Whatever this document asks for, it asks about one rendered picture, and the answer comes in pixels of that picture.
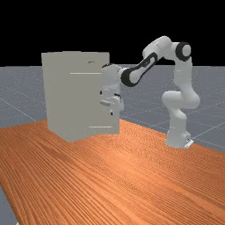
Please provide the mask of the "pale grey cabinet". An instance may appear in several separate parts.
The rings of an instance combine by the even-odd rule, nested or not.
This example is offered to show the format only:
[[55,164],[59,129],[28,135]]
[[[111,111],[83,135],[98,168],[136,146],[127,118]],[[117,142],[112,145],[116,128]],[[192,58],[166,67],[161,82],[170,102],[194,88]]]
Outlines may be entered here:
[[68,142],[120,132],[118,107],[107,103],[102,75],[108,53],[63,51],[41,55],[47,128]]

